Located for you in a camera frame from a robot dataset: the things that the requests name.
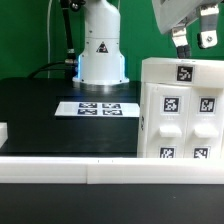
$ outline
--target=black cable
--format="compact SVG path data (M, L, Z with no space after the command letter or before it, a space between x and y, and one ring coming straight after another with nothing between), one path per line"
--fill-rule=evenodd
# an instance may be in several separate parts
M42 70L44 70L44 69L46 69L46 68L49 68L49 67L51 67L51 66L54 66L54 65L64 65L64 64L65 64L64 61L51 62L51 63L49 63L49 64L46 64L46 65L40 67L40 68L37 69L36 71L30 73L30 74L27 76L27 78L28 78L28 79L32 79L32 78L34 78L34 77L36 76L36 74L38 74L38 73L41 72Z
M75 54L73 41L72 41L70 18L69 18L69 1L60 0L60 4L61 4L64 24L65 24L65 34L66 34L67 49L68 49L67 57L68 59L76 59L76 54Z

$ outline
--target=white block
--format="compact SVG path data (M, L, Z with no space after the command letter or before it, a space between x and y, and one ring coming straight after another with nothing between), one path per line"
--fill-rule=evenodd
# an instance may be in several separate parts
M142 84L138 157L182 158L190 87Z
M211 60L149 58L142 62L142 82L224 88L224 63Z
M0 148L8 139L7 123L0 123Z
M223 123L223 89L192 88L184 156L220 158Z

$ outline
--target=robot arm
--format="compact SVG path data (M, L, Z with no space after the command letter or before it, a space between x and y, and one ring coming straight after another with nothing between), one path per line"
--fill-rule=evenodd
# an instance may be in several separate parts
M200 19L199 47L217 44L218 3L221 0L152 0L156 21L162 34L170 33L179 58L190 57L186 27Z

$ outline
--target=black table surface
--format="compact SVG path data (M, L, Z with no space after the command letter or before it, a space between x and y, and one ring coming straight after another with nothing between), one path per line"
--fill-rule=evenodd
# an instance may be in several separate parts
M139 86L101 95L62 80L2 80L9 140L1 155L136 156L138 119L58 120L61 100L133 103ZM223 209L223 185L0 184L2 224L223 224Z
M55 117L60 101L139 103L140 84L111 93L73 88L58 79L0 81L1 155L136 157L138 118Z

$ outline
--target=green backdrop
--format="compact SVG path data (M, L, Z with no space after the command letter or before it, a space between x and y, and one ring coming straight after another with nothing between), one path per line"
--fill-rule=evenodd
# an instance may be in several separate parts
M118 0L108 0L117 6ZM0 1L0 79L23 77L47 63L48 0ZM168 35L157 28L150 0L121 0L120 50L126 58L126 76L140 80L141 61L149 57L176 57ZM74 45L77 53L84 48L84 15L71 12ZM220 6L219 44L207 50L197 46L199 23L188 28L192 58L224 58L224 9ZM65 32L58 0L53 0L51 14L52 61L66 57Z

